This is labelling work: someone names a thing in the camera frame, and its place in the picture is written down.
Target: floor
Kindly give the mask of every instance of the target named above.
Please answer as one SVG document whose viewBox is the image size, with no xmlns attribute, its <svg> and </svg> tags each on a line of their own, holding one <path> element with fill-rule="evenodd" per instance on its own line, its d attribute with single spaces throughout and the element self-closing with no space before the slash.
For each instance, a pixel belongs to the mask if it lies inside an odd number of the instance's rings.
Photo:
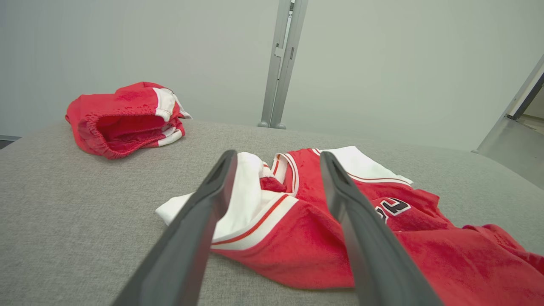
<svg viewBox="0 0 544 306">
<path fill-rule="evenodd" d="M 478 153 L 544 189 L 544 133 L 526 125 L 527 121 L 501 119 L 478 148 Z"/>
<path fill-rule="evenodd" d="M 4 149 L 6 146 L 8 146 L 10 143 L 12 143 L 9 140 L 0 140 L 0 149 Z"/>
<path fill-rule="evenodd" d="M 538 133 L 544 134 L 544 120 L 542 119 L 521 115 L 521 118 L 518 120 L 518 122 L 532 128 Z"/>
</svg>

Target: gray fabric surface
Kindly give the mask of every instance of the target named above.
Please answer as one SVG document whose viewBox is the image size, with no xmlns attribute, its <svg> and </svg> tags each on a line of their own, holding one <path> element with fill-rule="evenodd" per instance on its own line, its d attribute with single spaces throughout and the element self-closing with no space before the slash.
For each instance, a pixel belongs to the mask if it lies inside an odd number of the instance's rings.
<svg viewBox="0 0 544 306">
<path fill-rule="evenodd" d="M 441 196 L 458 226 L 494 223 L 544 253 L 544 191 L 477 154 L 185 120 L 173 144 L 109 161 L 79 150 L 67 123 L 0 150 L 0 304 L 109 304 L 164 230 L 154 210 L 192 192 L 221 153 L 356 145 Z M 210 255 L 201 305 L 355 305 L 351 290 L 302 291 Z"/>
</svg>

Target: white wall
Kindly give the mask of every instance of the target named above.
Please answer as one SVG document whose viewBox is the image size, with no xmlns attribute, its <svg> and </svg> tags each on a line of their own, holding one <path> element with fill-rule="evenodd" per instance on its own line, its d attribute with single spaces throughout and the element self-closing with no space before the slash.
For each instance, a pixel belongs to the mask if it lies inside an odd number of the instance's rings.
<svg viewBox="0 0 544 306">
<path fill-rule="evenodd" d="M 544 54 L 542 0 L 310 0 L 288 129 L 476 149 Z"/>
<path fill-rule="evenodd" d="M 544 119 L 544 89 L 540 89 L 523 114 Z"/>
<path fill-rule="evenodd" d="M 261 121 L 277 0 L 2 0 L 0 134 L 64 120 L 81 94 L 171 88 L 198 119 Z"/>
</svg>

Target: red stripe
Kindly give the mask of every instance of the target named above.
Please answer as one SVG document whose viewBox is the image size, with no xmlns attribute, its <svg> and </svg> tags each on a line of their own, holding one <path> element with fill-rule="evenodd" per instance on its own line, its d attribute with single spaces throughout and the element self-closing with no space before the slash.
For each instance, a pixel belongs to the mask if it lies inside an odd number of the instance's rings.
<svg viewBox="0 0 544 306">
<path fill-rule="evenodd" d="M 261 218 L 261 220 L 259 220 L 259 222 L 257 222 L 257 224 L 255 224 L 249 231 L 239 235 L 239 236 L 236 236 L 234 238 L 231 238 L 231 239 L 228 239 L 228 240 L 224 240 L 224 241 L 219 241 L 219 242 L 215 242 L 215 243 L 212 243 L 213 246 L 216 246 L 218 244 L 226 244 L 226 243 L 231 243 L 231 242 L 234 242 L 234 241 L 238 241 L 238 240 L 241 240 L 241 239 L 244 239 L 246 237 L 248 237 L 249 235 L 251 235 L 255 230 L 257 230 L 257 228 L 259 226 L 261 226 L 261 224 L 268 218 L 268 216 L 270 216 L 270 214 L 274 211 L 274 209 L 276 209 L 276 207 L 281 203 L 281 201 L 283 201 L 285 198 L 287 197 L 286 194 L 282 195 L 281 198 L 276 201 L 276 203 L 274 203 L 272 205 L 272 207 L 267 211 L 267 213 L 264 214 L 264 216 Z"/>
<path fill-rule="evenodd" d="M 355 177 L 355 178 L 358 178 L 360 180 L 365 180 L 365 181 L 375 181 L 375 180 L 395 180 L 395 181 L 401 181 L 401 182 L 404 182 L 406 184 L 409 184 L 407 181 L 403 181 L 401 179 L 394 179 L 394 178 L 379 178 L 379 179 L 365 179 L 365 178 L 360 178 L 358 177 L 357 175 L 353 175 L 351 173 L 348 172 L 349 175 Z"/>
<path fill-rule="evenodd" d="M 294 161 L 294 158 L 290 155 L 290 154 L 286 154 L 286 157 L 288 160 L 291 161 L 290 163 L 290 166 L 291 166 L 291 171 L 293 172 L 293 192 L 295 192 L 295 187 L 296 187 L 296 172 L 295 172 L 295 161 Z"/>
<path fill-rule="evenodd" d="M 276 171 L 277 171 L 277 166 L 280 165 L 280 158 L 277 157 L 277 161 L 276 161 L 276 167 L 274 168 L 274 172 L 272 172 L 274 175 L 276 175 Z"/>
</svg>

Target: clothing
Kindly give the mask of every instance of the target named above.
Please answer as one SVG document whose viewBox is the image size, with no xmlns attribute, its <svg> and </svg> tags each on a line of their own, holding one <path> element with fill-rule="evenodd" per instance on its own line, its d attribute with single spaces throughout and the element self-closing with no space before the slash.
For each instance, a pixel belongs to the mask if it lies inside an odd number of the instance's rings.
<svg viewBox="0 0 544 306">
<path fill-rule="evenodd" d="M 411 180 L 353 146 L 328 151 L 446 305 L 544 304 L 543 257 L 526 252 L 496 225 L 457 228 L 438 209 L 438 196 L 413 189 Z M 342 228 L 326 205 L 320 153 L 301 149 L 278 154 L 273 176 L 258 157 L 240 153 L 230 202 L 233 210 L 229 207 L 217 223 L 212 251 L 291 287 L 353 287 Z M 273 179 L 285 191 L 260 190 L 258 197 L 257 186 L 271 185 Z M 168 224 L 182 202 L 173 198 L 157 213 Z"/>
<path fill-rule="evenodd" d="M 81 95 L 66 112 L 77 145 L 108 159 L 180 139 L 185 130 L 179 118 L 191 116 L 176 95 L 149 82 L 120 88 L 115 94 Z"/>
</svg>

